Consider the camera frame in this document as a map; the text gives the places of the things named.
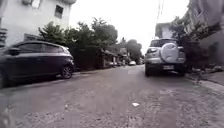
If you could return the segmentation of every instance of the tire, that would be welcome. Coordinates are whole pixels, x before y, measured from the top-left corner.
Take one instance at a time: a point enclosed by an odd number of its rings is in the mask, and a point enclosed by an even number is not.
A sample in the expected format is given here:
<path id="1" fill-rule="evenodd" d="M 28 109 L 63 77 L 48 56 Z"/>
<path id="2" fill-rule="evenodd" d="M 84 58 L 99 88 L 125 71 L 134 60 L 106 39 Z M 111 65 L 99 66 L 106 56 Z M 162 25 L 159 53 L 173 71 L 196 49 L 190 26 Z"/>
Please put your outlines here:
<path id="1" fill-rule="evenodd" d="M 152 74 L 151 74 L 151 72 L 149 71 L 149 69 L 147 69 L 147 68 L 145 68 L 145 76 L 146 77 L 149 77 L 149 76 L 151 76 Z"/>
<path id="2" fill-rule="evenodd" d="M 72 71 L 71 66 L 62 67 L 60 75 L 63 79 L 70 79 L 73 75 L 73 71 Z"/>
<path id="3" fill-rule="evenodd" d="M 186 74 L 186 72 L 185 72 L 185 71 L 178 71 L 178 73 L 179 73 L 179 75 L 180 75 L 181 77 L 184 77 L 184 76 L 185 76 L 185 74 Z"/>

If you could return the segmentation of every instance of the parked car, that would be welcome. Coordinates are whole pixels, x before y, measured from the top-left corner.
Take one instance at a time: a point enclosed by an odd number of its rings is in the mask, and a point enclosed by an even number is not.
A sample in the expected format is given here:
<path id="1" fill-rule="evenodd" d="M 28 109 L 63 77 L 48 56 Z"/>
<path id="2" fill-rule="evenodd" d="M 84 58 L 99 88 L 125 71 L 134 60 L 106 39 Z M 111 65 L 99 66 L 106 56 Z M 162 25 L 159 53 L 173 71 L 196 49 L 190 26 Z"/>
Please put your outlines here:
<path id="1" fill-rule="evenodd" d="M 186 72 L 184 49 L 173 39 L 153 40 L 145 56 L 145 75 L 158 71 Z"/>
<path id="2" fill-rule="evenodd" d="M 136 65 L 136 62 L 135 61 L 131 61 L 130 63 L 129 63 L 129 66 L 135 66 Z"/>
<path id="3" fill-rule="evenodd" d="M 37 76 L 72 77 L 75 71 L 68 48 L 42 41 L 21 42 L 0 49 L 0 87 Z"/>

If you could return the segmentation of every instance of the dark gray sedan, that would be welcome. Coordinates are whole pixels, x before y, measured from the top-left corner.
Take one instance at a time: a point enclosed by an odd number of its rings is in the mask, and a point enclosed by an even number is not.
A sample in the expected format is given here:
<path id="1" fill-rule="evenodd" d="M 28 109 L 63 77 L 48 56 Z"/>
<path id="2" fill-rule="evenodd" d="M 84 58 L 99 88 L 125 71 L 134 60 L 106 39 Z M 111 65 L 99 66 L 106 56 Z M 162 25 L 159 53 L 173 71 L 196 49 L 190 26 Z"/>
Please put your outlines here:
<path id="1" fill-rule="evenodd" d="M 73 57 L 66 47 L 27 41 L 0 49 L 0 87 L 18 79 L 61 75 L 72 77 Z"/>

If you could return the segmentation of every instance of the silver suv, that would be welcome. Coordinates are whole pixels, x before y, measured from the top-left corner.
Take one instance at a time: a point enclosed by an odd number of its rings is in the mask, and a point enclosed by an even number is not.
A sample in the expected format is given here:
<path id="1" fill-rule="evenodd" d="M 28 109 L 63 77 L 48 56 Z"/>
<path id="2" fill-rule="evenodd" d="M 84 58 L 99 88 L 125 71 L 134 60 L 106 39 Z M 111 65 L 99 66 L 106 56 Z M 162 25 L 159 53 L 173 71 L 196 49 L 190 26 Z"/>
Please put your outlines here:
<path id="1" fill-rule="evenodd" d="M 159 71 L 176 71 L 184 76 L 186 72 L 184 49 L 173 39 L 152 40 L 145 55 L 145 75 Z"/>

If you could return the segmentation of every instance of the spare tire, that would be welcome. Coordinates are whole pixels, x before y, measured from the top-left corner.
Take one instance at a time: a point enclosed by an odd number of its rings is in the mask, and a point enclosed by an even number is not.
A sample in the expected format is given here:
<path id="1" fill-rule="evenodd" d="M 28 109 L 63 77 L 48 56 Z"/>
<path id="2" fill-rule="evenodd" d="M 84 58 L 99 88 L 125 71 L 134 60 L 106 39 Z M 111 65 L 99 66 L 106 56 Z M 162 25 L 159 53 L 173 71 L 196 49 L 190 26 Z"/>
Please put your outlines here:
<path id="1" fill-rule="evenodd" d="M 174 63 L 179 56 L 179 49 L 175 43 L 166 43 L 161 48 L 161 58 L 167 63 Z"/>

